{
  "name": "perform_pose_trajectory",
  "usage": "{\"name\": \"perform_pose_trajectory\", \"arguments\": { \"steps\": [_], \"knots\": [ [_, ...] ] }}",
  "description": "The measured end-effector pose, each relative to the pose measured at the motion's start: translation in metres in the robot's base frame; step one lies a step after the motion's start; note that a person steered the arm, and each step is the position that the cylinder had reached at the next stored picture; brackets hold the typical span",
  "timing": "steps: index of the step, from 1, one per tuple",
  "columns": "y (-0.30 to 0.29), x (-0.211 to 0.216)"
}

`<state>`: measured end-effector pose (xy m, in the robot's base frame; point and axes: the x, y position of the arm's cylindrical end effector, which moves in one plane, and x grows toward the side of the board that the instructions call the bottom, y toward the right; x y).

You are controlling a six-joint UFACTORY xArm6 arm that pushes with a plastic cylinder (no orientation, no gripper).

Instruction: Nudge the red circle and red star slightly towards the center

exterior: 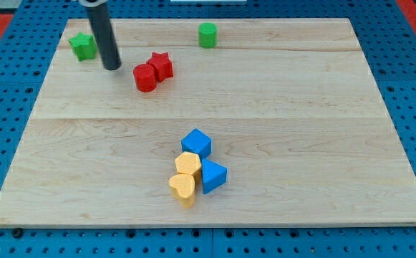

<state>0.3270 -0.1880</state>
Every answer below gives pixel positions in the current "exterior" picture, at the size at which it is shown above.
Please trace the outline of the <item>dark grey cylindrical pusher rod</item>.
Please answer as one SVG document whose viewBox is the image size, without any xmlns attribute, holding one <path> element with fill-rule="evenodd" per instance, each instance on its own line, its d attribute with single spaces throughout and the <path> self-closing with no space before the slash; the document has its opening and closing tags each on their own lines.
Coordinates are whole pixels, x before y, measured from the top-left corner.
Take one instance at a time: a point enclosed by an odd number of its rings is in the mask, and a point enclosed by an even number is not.
<svg viewBox="0 0 416 258">
<path fill-rule="evenodd" d="M 109 71 L 119 69 L 122 62 L 110 20 L 107 0 L 79 0 L 79 3 L 87 12 L 103 67 Z"/>
</svg>

